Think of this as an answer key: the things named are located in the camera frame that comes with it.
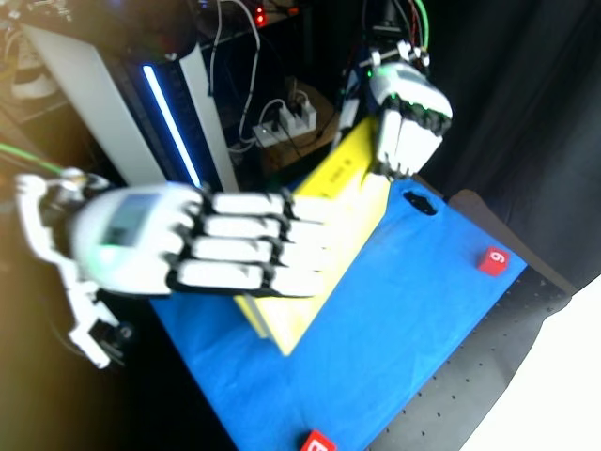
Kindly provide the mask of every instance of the green cable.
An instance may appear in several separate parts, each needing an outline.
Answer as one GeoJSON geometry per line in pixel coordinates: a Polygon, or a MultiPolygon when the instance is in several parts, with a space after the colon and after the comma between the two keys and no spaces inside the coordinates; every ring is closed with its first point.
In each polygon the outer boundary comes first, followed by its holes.
{"type": "Polygon", "coordinates": [[[36,163],[41,167],[48,169],[50,172],[54,172],[55,174],[60,174],[63,171],[63,168],[58,164],[45,162],[44,160],[36,157],[35,155],[32,155],[29,152],[26,152],[25,150],[21,150],[20,148],[14,148],[13,146],[9,146],[5,143],[0,143],[0,151],[23,158],[24,160],[27,160],[29,162],[36,163]]]}
{"type": "Polygon", "coordinates": [[[428,50],[428,44],[430,43],[430,22],[428,21],[428,13],[425,12],[425,6],[422,0],[415,0],[415,3],[422,13],[422,22],[424,23],[424,48],[428,50]]]}

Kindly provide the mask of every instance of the electrical outlet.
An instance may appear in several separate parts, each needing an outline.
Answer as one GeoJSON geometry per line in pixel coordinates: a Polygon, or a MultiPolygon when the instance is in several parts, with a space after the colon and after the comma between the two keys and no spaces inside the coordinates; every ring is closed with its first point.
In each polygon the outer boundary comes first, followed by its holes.
{"type": "Polygon", "coordinates": [[[253,127],[254,135],[262,148],[288,141],[289,137],[312,132],[317,127],[317,111],[308,101],[302,104],[299,116],[293,115],[285,106],[280,108],[278,114],[280,120],[277,130],[273,129],[272,120],[253,127]]]}

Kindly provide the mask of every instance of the yellow folder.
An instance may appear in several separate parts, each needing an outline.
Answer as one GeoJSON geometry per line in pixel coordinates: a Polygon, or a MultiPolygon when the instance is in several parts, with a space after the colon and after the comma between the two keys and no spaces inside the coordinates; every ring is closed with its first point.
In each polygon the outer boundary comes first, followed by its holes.
{"type": "Polygon", "coordinates": [[[273,340],[283,355],[299,343],[386,211],[390,182],[370,173],[373,127],[373,120],[364,120],[294,193],[328,197],[334,204],[329,223],[333,262],[323,272],[323,293],[313,298],[235,298],[259,336],[273,340]]]}

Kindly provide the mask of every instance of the red die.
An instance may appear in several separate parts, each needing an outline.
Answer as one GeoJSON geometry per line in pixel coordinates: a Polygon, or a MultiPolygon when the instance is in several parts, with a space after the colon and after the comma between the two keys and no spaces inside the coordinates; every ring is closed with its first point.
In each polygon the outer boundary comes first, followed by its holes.
{"type": "Polygon", "coordinates": [[[490,275],[499,275],[507,269],[509,253],[497,247],[489,247],[480,260],[478,269],[490,275]]]}
{"type": "Polygon", "coordinates": [[[312,430],[301,451],[336,451],[336,445],[318,430],[312,430]]]}

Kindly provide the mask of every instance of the blue tablecloth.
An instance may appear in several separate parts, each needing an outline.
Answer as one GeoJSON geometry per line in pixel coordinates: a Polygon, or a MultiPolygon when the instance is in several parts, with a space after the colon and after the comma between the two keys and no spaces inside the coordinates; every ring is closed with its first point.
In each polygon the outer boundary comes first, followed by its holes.
{"type": "Polygon", "coordinates": [[[362,450],[409,402],[524,270],[479,257],[500,246],[413,181],[398,181],[374,234],[289,357],[231,298],[176,294],[154,308],[240,450],[298,450],[316,428],[362,450]],[[403,197],[427,195],[427,216],[403,197]]]}

